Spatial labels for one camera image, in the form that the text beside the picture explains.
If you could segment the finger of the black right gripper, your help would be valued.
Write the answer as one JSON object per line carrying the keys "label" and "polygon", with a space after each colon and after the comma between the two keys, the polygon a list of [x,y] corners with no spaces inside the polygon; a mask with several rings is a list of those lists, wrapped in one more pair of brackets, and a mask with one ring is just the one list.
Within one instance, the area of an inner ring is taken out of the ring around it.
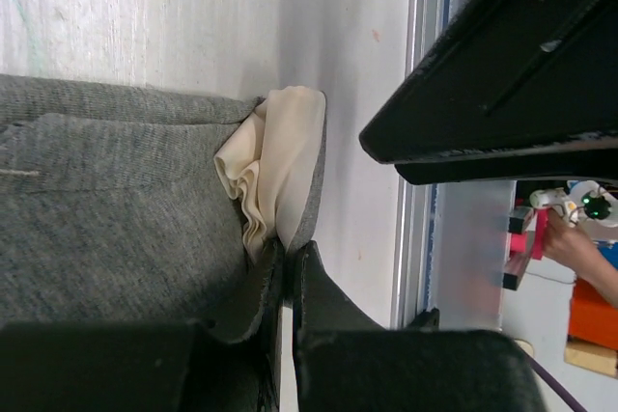
{"label": "finger of the black right gripper", "polygon": [[469,0],[361,131],[416,185],[617,180],[617,0]]}

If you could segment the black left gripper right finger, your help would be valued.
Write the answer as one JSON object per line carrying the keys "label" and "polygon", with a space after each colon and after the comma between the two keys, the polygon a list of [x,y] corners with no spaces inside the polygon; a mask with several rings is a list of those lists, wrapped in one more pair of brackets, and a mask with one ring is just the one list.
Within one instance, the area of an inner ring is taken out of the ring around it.
{"label": "black left gripper right finger", "polygon": [[523,351],[487,330],[388,330],[295,256],[293,356],[302,411],[543,411]]}

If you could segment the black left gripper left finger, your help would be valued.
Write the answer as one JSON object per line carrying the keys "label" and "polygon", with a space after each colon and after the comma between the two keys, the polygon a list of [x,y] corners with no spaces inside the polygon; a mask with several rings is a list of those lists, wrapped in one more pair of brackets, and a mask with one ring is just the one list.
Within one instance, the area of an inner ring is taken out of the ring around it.
{"label": "black left gripper left finger", "polygon": [[4,325],[2,410],[278,410],[283,259],[270,241],[201,318]]}

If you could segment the person's hand in background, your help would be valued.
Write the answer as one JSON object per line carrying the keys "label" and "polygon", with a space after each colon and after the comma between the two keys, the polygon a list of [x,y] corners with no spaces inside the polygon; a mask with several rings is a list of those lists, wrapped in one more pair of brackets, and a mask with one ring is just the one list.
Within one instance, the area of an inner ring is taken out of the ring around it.
{"label": "person's hand in background", "polygon": [[544,255],[574,271],[612,307],[617,307],[617,269],[579,227],[570,227],[554,210],[548,211]]}

